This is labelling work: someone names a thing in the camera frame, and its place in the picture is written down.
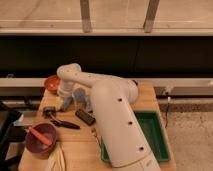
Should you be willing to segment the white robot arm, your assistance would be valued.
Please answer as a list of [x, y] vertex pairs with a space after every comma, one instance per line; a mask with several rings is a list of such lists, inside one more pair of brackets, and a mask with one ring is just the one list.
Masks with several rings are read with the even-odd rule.
[[77, 63], [60, 66], [57, 75], [61, 97], [75, 83], [91, 88], [93, 113], [115, 171], [161, 171], [131, 107], [139, 93], [133, 80], [83, 72]]

